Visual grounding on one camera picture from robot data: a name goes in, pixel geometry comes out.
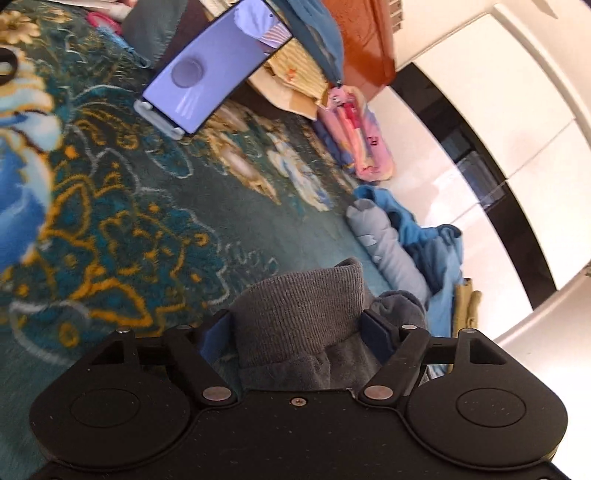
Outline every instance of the tan cloth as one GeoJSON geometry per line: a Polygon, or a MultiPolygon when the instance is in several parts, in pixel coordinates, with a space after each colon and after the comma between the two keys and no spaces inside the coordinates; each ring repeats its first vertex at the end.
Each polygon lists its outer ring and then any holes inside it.
{"type": "Polygon", "coordinates": [[[452,337],[457,337],[463,328],[478,328],[478,305],[482,292],[474,290],[472,279],[465,278],[464,285],[456,285],[453,299],[452,337]]]}
{"type": "MultiPolygon", "coordinates": [[[[201,0],[211,18],[218,17],[237,0],[201,0]]],[[[290,40],[249,83],[277,108],[316,120],[317,103],[326,96],[328,83],[316,62],[296,40],[290,40]]]]}

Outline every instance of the orange cabinet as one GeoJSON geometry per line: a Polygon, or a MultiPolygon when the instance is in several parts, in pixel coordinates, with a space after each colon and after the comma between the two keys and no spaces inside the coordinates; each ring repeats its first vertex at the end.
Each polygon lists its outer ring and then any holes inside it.
{"type": "Polygon", "coordinates": [[[373,98],[395,76],[387,0],[323,0],[339,25],[345,47],[343,83],[373,98]]]}

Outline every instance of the teal carpet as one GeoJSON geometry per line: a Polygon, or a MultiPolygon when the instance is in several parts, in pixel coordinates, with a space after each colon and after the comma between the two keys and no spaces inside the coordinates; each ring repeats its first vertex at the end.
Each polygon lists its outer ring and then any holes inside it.
{"type": "Polygon", "coordinates": [[[248,285],[362,260],[343,220],[349,180],[306,121],[227,102],[174,142],[133,108],[150,78],[84,12],[17,0],[0,38],[0,478],[43,463],[32,400],[117,326],[198,325],[248,285]]]}

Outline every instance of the phone screen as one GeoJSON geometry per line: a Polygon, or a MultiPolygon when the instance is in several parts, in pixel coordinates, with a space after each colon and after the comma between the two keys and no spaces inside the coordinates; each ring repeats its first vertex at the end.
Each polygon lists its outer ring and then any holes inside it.
{"type": "Polygon", "coordinates": [[[192,134],[224,99],[291,38],[263,0],[241,0],[177,55],[143,93],[192,134]]]}

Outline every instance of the screw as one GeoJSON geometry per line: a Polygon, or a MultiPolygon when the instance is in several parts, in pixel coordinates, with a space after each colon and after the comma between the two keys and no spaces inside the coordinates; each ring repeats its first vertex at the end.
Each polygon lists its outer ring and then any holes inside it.
{"type": "Polygon", "coordinates": [[[304,405],[306,405],[308,403],[308,401],[305,398],[296,397],[296,398],[292,398],[290,400],[290,403],[294,407],[303,407],[304,405]]]}
{"type": "Polygon", "coordinates": [[[387,400],[394,395],[391,388],[384,387],[383,385],[372,385],[366,388],[363,393],[366,397],[371,398],[371,400],[387,400]]]}
{"type": "Polygon", "coordinates": [[[202,395],[210,401],[224,401],[232,396],[232,390],[226,387],[208,387],[203,390],[202,395]]]}

